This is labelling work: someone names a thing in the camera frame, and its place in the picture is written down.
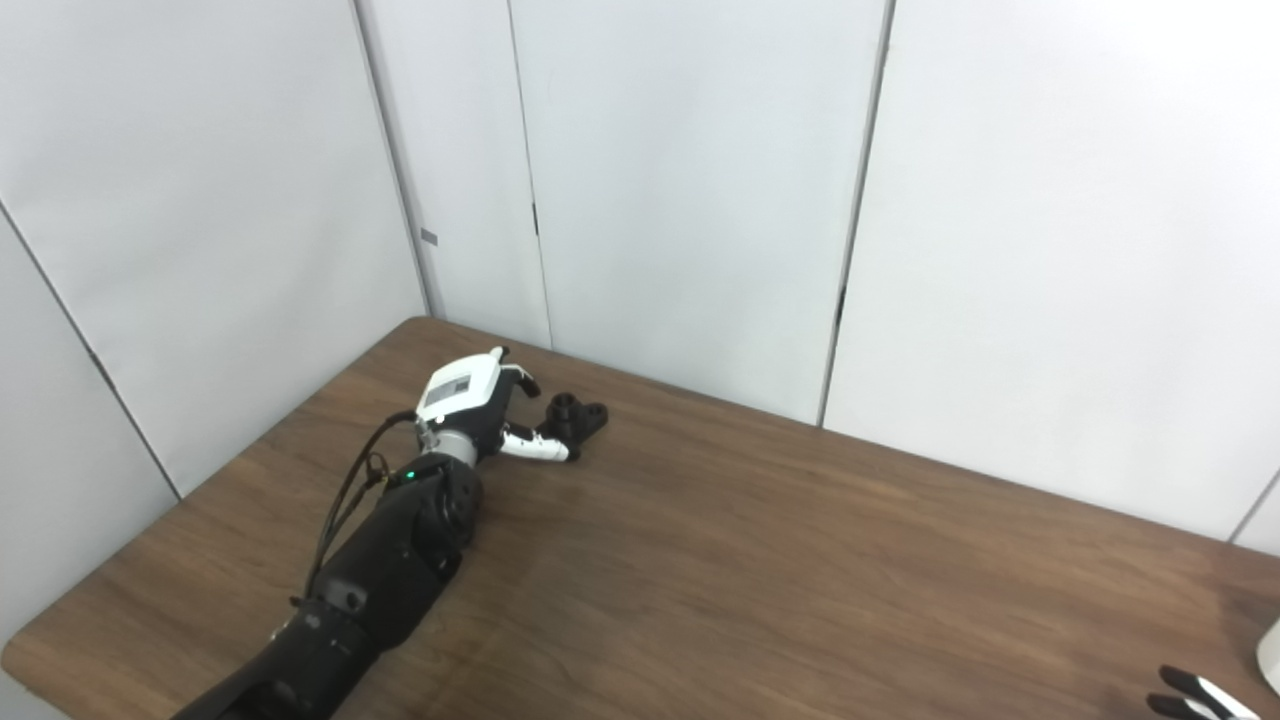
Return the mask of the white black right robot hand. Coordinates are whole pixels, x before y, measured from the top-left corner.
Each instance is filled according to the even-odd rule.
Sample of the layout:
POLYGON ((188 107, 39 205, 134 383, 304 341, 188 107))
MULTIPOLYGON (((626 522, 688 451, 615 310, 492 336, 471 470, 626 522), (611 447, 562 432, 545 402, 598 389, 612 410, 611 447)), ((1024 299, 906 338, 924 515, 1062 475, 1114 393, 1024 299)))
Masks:
POLYGON ((1162 665, 1158 676, 1172 694, 1148 693, 1147 707, 1167 719, 1260 719, 1260 715, 1212 683, 1180 667, 1162 665))

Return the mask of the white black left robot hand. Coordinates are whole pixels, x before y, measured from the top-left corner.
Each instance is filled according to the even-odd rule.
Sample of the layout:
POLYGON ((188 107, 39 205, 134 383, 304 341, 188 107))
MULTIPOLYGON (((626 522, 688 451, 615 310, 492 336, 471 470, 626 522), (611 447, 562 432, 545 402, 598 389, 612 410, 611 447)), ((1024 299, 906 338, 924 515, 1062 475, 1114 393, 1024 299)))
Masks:
POLYGON ((572 462, 580 450, 570 442, 513 424, 506 416, 515 391, 541 395, 535 378, 506 363, 509 348, 497 346, 448 363, 429 379, 413 425, 420 450, 442 454, 475 469, 499 454, 548 462, 572 462))

